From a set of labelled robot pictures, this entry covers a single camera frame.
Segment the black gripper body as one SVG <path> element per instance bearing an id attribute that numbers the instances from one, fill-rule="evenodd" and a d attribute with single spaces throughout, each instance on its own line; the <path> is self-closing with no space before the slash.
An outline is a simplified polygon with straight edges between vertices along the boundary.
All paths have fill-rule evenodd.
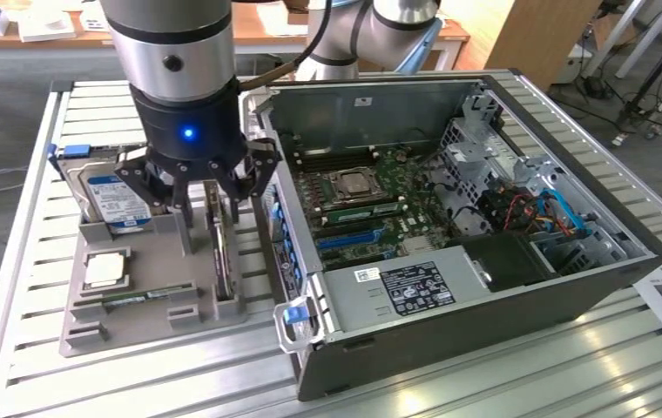
<path id="1" fill-rule="evenodd" d="M 156 101 L 136 87 L 129 88 L 146 142 L 157 154 L 181 161 L 240 162 L 246 147 L 237 87 L 232 79 L 208 97 L 186 102 Z"/>

